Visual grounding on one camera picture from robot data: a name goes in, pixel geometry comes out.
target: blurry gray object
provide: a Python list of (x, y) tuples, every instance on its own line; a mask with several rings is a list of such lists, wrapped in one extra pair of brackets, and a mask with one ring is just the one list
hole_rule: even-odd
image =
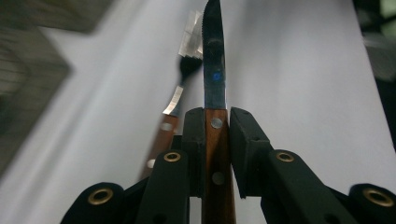
[(39, 26), (89, 33), (113, 0), (24, 0)]
[(396, 79), (396, 39), (381, 34), (365, 33), (363, 36), (375, 77), (393, 82)]
[(0, 1), (0, 175), (67, 73), (21, 4)]

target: serrated blade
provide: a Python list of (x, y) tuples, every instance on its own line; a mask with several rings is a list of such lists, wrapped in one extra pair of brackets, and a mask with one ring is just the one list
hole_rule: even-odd
[(219, 0), (206, 4), (203, 26), (205, 108), (225, 109), (224, 35)]

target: white surface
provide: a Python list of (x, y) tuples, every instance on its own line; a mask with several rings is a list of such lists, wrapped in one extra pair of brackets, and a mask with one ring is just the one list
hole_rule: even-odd
[[(93, 35), (44, 30), (74, 72), (0, 186), (0, 223), (59, 223), (98, 182), (135, 183), (177, 83), (190, 10), (205, 1), (116, 1)], [(396, 156), (352, 4), (222, 1), (228, 105), (244, 108), (274, 148), (299, 154), (344, 193), (357, 183), (396, 192)], [(184, 109), (203, 105), (202, 74)], [(238, 199), (238, 223), (264, 223)], [(191, 223), (199, 223), (192, 201)]]

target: metal rivet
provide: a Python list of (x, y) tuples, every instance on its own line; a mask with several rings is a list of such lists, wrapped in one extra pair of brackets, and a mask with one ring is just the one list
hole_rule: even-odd
[(162, 123), (161, 124), (161, 130), (163, 130), (163, 131), (169, 132), (172, 130), (172, 128), (173, 128), (173, 126), (170, 123)]
[(278, 152), (276, 154), (276, 157), (280, 161), (286, 161), (286, 162), (294, 161), (294, 157), (291, 156), (289, 153), (286, 153), (286, 152)]
[(216, 185), (222, 185), (224, 184), (225, 178), (224, 178), (224, 174), (222, 172), (215, 172), (212, 175), (212, 181), (213, 183), (215, 183)]
[(169, 152), (169, 153), (166, 153), (163, 158), (166, 161), (179, 161), (181, 156), (180, 156), (180, 154), (178, 154), (176, 152)]
[(88, 203), (99, 205), (107, 203), (113, 197), (113, 190), (109, 188), (97, 189), (88, 197)]
[(394, 205), (394, 201), (388, 195), (377, 189), (364, 189), (363, 195), (370, 202), (383, 207), (392, 207)]
[(221, 128), (222, 121), (221, 121), (221, 119), (214, 118), (214, 119), (212, 119), (210, 124), (212, 125), (213, 128), (219, 129), (219, 128)]
[(146, 165), (148, 168), (152, 169), (154, 167), (155, 160), (149, 160)]

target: brown wooden knife handle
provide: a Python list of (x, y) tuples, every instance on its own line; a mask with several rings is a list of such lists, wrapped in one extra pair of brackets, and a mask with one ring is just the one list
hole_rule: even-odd
[(151, 145), (151, 149), (145, 160), (145, 165), (142, 172), (140, 173), (139, 180), (142, 180), (151, 174), (152, 167), (150, 167), (150, 163), (153, 162), (152, 160), (155, 161), (160, 153), (169, 149), (172, 144), (173, 136), (177, 131), (177, 125), (177, 117), (171, 115), (163, 115), (163, 120), (160, 123), (157, 135), (154, 138), (154, 142)]
[(206, 178), (202, 223), (233, 224), (233, 177), (227, 110), (205, 110)]

